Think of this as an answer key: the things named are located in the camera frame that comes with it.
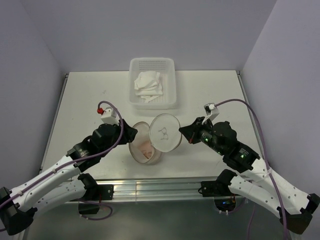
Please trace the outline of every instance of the red connector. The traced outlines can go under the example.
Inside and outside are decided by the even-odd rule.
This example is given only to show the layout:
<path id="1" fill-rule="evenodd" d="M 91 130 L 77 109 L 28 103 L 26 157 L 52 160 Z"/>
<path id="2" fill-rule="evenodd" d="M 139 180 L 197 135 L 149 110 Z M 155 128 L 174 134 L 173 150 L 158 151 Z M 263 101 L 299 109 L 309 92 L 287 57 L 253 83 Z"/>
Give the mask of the red connector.
<path id="1" fill-rule="evenodd" d="M 105 111 L 100 107 L 100 108 L 97 109 L 96 112 L 97 112 L 98 114 L 102 115 L 102 114 L 104 114 Z"/>

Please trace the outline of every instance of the cable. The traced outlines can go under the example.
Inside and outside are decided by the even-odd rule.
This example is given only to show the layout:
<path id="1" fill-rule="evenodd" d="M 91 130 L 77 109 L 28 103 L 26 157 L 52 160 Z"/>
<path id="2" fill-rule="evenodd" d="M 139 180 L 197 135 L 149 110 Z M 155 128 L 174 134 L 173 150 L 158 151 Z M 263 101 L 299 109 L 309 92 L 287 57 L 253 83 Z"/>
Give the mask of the cable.
<path id="1" fill-rule="evenodd" d="M 246 230 L 246 239 L 247 240 L 250 240 L 250 227 L 251 227 L 252 220 L 254 219 L 255 212 L 256 212 L 256 205 L 254 204 L 252 214 L 251 214 L 251 217 L 249 220 L 248 228 Z"/>
<path id="2" fill-rule="evenodd" d="M 85 200 L 81 200 L 81 199 L 78 199 L 78 201 L 82 202 L 82 203 L 85 203 L 85 204 L 94 204 L 94 205 L 104 206 L 104 207 L 107 207 L 107 208 L 110 209 L 110 213 L 107 216 L 100 217 L 100 218 L 93 218 L 93 217 L 88 217 L 88 216 L 85 216 L 85 215 L 81 215 L 82 218 L 85 218 L 87 220 L 91 220 L 91 221 L 105 220 L 105 219 L 109 218 L 112 215 L 113 211 L 114 211 L 111 206 L 109 206 L 109 205 L 107 205 L 106 203 L 103 203 L 103 202 L 85 201 Z"/>
<path id="3" fill-rule="evenodd" d="M 237 98 L 228 99 L 228 100 L 219 102 L 219 103 L 215 104 L 214 106 L 217 108 L 218 106 L 221 106 L 221 105 L 229 103 L 229 102 L 241 102 L 241 103 L 245 104 L 248 109 L 250 109 L 250 111 L 251 111 L 251 113 L 252 113 L 252 115 L 254 117 L 254 121 L 256 123 L 259 136 L 261 138 L 262 151 L 263 151 L 262 154 L 264 155 L 265 166 L 266 166 L 266 169 L 269 170 L 270 169 L 270 164 L 269 164 L 269 159 L 268 159 L 268 155 L 267 155 L 266 142 L 265 142 L 265 138 L 264 138 L 264 134 L 262 132 L 262 128 L 261 128 L 260 122 L 258 120 L 258 117 L 257 117 L 255 111 L 253 110 L 253 108 L 247 102 L 245 102 L 245 101 L 243 101 L 241 99 L 237 99 Z M 287 238 L 288 238 L 288 236 L 287 236 L 287 216 L 286 216 L 286 212 L 285 212 L 284 202 L 282 201 L 282 197 L 281 197 L 279 188 L 277 186 L 277 183 L 276 183 L 274 177 L 272 176 L 271 173 L 269 174 L 269 176 L 270 176 L 270 179 L 271 179 L 272 184 L 274 186 L 274 189 L 275 189 L 276 195 L 277 195 L 277 197 L 279 199 L 279 203 L 280 203 L 280 207 L 281 207 L 281 214 L 282 214 L 282 218 L 283 218 L 283 239 L 287 240 Z"/>
<path id="4" fill-rule="evenodd" d="M 90 160 L 90 159 L 93 159 L 93 158 L 96 158 L 96 157 L 100 157 L 102 155 L 105 155 L 107 154 L 108 152 L 110 152 L 113 148 L 115 148 L 123 134 L 124 134 L 124 120 L 120 114 L 120 112 L 118 111 L 118 109 L 110 102 L 108 101 L 101 101 L 98 103 L 98 109 L 100 108 L 101 104 L 108 104 L 110 105 L 114 110 L 115 112 L 118 114 L 119 116 L 119 120 L 120 120 L 120 126 L 121 126 L 121 129 L 120 129 L 120 135 L 118 137 L 118 139 L 115 141 L 115 143 L 109 147 L 107 150 L 104 150 L 102 152 L 99 152 L 97 154 L 94 154 L 94 155 L 91 155 L 91 156 L 86 156 L 86 157 L 83 157 L 83 158 L 79 158 L 79 159 L 76 159 L 76 160 L 72 160 L 72 161 L 69 161 L 69 162 L 66 162 L 64 164 L 62 164 L 61 166 L 57 167 L 55 170 L 56 171 L 59 171 L 60 169 L 64 168 L 65 166 L 68 166 L 68 165 L 71 165 L 71 164 L 74 164 L 74 163 L 79 163 L 79 162 L 83 162 L 83 161 L 87 161 L 87 160 Z M 35 182 L 33 182 L 32 184 L 30 184 L 29 186 L 27 186 L 25 189 L 21 190 L 21 192 L 24 194 L 26 191 L 28 191 L 29 189 L 33 188 L 34 186 L 36 186 L 37 184 L 41 183 L 42 181 L 44 181 L 45 179 L 47 179 L 48 177 L 50 177 L 51 175 L 55 174 L 53 171 L 50 171 L 48 172 L 46 175 L 43 175 L 41 178 L 39 178 L 38 180 L 36 180 Z M 4 201 L 1 205 L 0 205 L 0 210 L 6 205 L 8 204 L 10 201 L 13 201 L 15 200 L 17 197 L 19 197 L 20 195 L 17 193 L 16 195 L 10 197 L 9 199 L 7 199 L 6 201 Z M 3 228 L 3 229 L 0 229 L 0 232 L 3 232 L 5 231 L 6 229 Z"/>

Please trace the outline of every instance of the petri dish lid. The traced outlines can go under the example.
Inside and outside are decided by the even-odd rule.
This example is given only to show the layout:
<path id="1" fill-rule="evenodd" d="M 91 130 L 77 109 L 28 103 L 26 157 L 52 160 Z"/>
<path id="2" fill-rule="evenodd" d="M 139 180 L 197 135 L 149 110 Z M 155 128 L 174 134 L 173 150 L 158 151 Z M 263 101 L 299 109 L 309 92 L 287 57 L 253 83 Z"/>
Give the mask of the petri dish lid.
<path id="1" fill-rule="evenodd" d="M 163 153 L 176 149 L 182 140 L 179 128 L 180 122 L 175 116 L 167 113 L 156 116 L 149 130 L 152 146 Z"/>

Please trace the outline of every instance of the white plastic tray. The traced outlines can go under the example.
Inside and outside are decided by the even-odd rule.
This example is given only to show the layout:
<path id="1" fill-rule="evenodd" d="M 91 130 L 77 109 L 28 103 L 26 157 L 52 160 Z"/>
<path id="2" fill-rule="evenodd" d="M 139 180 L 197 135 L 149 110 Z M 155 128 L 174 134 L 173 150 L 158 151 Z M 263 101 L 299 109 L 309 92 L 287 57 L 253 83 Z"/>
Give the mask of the white plastic tray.
<path id="1" fill-rule="evenodd" d="M 135 94 L 135 80 L 139 73 L 156 71 L 160 73 L 163 95 L 145 103 L 144 99 Z M 170 109 L 177 101 L 175 63 L 170 58 L 141 57 L 130 62 L 128 101 L 136 109 Z"/>

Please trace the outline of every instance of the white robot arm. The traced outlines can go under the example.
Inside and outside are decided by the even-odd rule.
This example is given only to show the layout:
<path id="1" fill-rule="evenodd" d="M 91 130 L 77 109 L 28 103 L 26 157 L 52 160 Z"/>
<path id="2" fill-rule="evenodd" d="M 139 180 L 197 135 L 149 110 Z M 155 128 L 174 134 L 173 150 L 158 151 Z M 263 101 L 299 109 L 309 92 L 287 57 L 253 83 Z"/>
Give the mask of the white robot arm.
<path id="1" fill-rule="evenodd" d="M 101 103 L 112 108 L 103 110 Z M 97 194 L 97 183 L 88 174 L 81 174 L 98 164 L 100 159 L 117 145 L 131 143 L 137 130 L 130 127 L 109 102 L 101 102 L 98 113 L 101 124 L 92 135 L 76 144 L 56 164 L 30 181 L 11 190 L 0 188 L 0 219 L 9 235 L 25 230 L 37 217 L 65 202 L 82 199 L 91 200 Z M 116 113 L 120 124 L 115 121 Z"/>
<path id="2" fill-rule="evenodd" d="M 210 113 L 215 111 L 213 103 L 205 105 L 204 108 L 207 117 L 197 117 L 191 125 L 181 127 L 179 131 L 190 144 L 206 144 L 223 156 L 222 160 L 228 167 L 261 187 L 226 169 L 217 181 L 212 181 L 214 183 L 202 182 L 204 185 L 201 183 L 201 194 L 204 197 L 214 197 L 215 194 L 227 196 L 231 193 L 242 195 L 270 210 L 280 218 L 282 224 L 285 217 L 286 228 L 296 234 L 302 234 L 320 204 L 320 197 L 299 190 L 271 168 L 268 170 L 265 161 L 254 150 L 237 140 L 237 133 L 230 127 L 229 122 L 212 124 L 211 120 L 216 116 Z M 284 209 L 281 207 L 270 173 L 279 190 Z"/>

